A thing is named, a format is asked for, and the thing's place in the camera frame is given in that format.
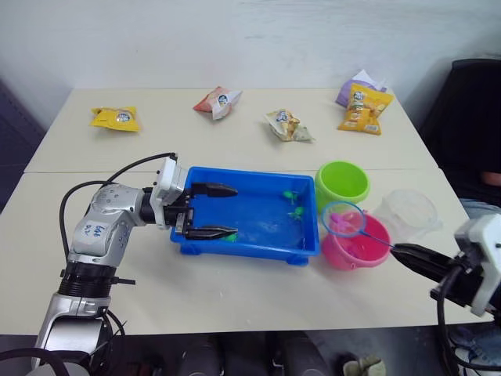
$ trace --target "floor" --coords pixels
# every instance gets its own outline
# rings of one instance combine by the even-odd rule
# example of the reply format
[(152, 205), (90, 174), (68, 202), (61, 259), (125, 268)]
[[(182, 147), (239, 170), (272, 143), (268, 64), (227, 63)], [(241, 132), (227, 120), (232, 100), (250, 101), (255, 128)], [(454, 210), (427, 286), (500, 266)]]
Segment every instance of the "floor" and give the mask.
[[(387, 366), (388, 375), (441, 376), (445, 373), (439, 361), (434, 331), (435, 327), (396, 327), (308, 331), (307, 334), (332, 368), (340, 354), (350, 352), (357, 356), (379, 356)], [(164, 363), (163, 374), (174, 375), (186, 346), (197, 335), (134, 335), (117, 338), (112, 374), (127, 374), (127, 362), (157, 359)], [(248, 334), (231, 335), (238, 338)], [(35, 336), (2, 335), (0, 351), (32, 346), (34, 340)], [(0, 363), (0, 374), (24, 376), (29, 370), (29, 360), (7, 360)]]

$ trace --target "yellow snack bag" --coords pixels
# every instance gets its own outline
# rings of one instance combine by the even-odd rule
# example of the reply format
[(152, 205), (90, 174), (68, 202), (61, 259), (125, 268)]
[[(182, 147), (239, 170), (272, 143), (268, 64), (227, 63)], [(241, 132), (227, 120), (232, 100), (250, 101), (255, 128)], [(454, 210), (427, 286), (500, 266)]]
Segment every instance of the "yellow snack bag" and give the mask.
[(337, 129), (345, 131), (381, 134), (381, 126), (377, 117), (391, 103), (393, 96), (386, 92), (378, 92), (363, 85), (352, 84), (348, 110), (343, 122)]
[(91, 125), (95, 127), (104, 127), (116, 131), (128, 132), (137, 132), (139, 130), (139, 123), (135, 116), (135, 107), (99, 107), (92, 108), (92, 113), (95, 117)]

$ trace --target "black cable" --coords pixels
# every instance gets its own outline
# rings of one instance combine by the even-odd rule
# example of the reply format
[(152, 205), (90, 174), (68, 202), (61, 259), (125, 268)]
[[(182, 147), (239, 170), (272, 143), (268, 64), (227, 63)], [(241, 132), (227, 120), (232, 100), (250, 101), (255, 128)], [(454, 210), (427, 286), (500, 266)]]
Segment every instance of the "black cable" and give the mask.
[(84, 186), (92, 186), (96, 184), (106, 185), (109, 182), (110, 182), (109, 180), (91, 180), (90, 182), (80, 183), (71, 188), (70, 190), (68, 190), (67, 193), (64, 195), (63, 199), (61, 200), (61, 205), (59, 206), (59, 229), (61, 231), (61, 240), (63, 241), (64, 257), (66, 258), (66, 260), (68, 260), (68, 255), (70, 254), (70, 246), (68, 245), (66, 227), (64, 225), (64, 211), (66, 209), (66, 203), (68, 201), (68, 198), (70, 198), (70, 196), (76, 190), (79, 190)]
[(118, 330), (120, 331), (120, 335), (125, 335), (125, 329), (124, 329), (124, 325), (122, 325), (122, 323), (120, 322), (120, 320), (118, 319), (118, 317), (115, 316), (115, 314), (113, 312), (111, 312), (109, 309), (108, 311), (106, 312), (106, 314), (110, 317), (111, 320), (113, 320), (113, 322), (117, 325), (118, 327)]
[(456, 282), (456, 278), (463, 272), (461, 266), (456, 266), (451, 272), (445, 276), (437, 298), (437, 317), (438, 317), (438, 337), (445, 351), (445, 358), (450, 363), (457, 363), (462, 367), (470, 368), (476, 371), (501, 371), (501, 366), (487, 366), (483, 364), (474, 364), (465, 362), (459, 358), (451, 349), (449, 345), (449, 335), (447, 334), (447, 327), (445, 326), (445, 297), (447, 296), (451, 286)]
[(117, 172), (115, 172), (108, 179), (108, 183), (113, 182), (118, 176), (122, 175), (124, 172), (126, 172), (127, 170), (130, 170), (131, 168), (133, 168), (133, 167), (135, 167), (137, 165), (141, 165), (141, 164), (143, 164), (145, 162), (153, 161), (155, 159), (160, 159), (160, 158), (166, 158), (166, 157), (173, 157), (174, 159), (177, 158), (176, 155), (175, 155), (175, 153), (161, 153), (161, 154), (152, 155), (151, 157), (146, 157), (146, 158), (143, 158), (143, 159), (139, 159), (138, 161), (132, 162), (131, 164), (128, 164), (127, 166), (125, 166), (121, 170), (118, 170)]
[(56, 376), (70, 376), (68, 370), (64, 366), (63, 361), (54, 353), (46, 349), (38, 349), (36, 347), (30, 347), (28, 349), (15, 349), (0, 352), (0, 362), (7, 359), (13, 358), (25, 358), (25, 357), (39, 358), (52, 367), (54, 374)]

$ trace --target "clear plastic container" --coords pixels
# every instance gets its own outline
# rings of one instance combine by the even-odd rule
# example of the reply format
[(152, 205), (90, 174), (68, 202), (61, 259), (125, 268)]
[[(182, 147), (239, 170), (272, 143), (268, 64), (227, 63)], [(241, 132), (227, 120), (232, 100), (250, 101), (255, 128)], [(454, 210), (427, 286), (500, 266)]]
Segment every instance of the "clear plastic container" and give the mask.
[(394, 243), (419, 239), (442, 227), (433, 202), (416, 190), (392, 191), (372, 215), (387, 227)]

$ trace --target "orange snack bag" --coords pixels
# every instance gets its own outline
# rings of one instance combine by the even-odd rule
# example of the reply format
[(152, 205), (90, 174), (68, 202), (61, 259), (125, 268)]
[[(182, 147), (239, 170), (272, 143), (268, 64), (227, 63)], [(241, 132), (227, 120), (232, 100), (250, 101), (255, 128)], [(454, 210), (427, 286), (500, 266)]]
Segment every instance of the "orange snack bag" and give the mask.
[(348, 110), (337, 129), (380, 135), (381, 126), (377, 118), (392, 100), (391, 94), (352, 84)]

